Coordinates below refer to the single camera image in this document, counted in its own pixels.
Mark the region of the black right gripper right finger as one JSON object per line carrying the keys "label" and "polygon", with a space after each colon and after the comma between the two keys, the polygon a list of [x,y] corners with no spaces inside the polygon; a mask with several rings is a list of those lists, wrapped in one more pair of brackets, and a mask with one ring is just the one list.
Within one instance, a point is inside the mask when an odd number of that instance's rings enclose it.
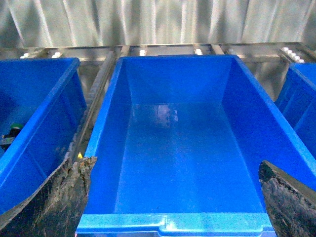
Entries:
{"label": "black right gripper right finger", "polygon": [[278,237],[316,235],[316,192],[264,160],[259,181],[266,211]]}

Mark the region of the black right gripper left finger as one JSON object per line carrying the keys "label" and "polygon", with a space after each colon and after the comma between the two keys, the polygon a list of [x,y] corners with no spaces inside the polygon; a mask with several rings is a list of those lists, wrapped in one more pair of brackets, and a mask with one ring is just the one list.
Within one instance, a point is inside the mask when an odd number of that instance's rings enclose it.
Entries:
{"label": "black right gripper left finger", "polygon": [[88,202],[97,157],[69,159],[24,201],[0,216],[2,237],[74,237]]}

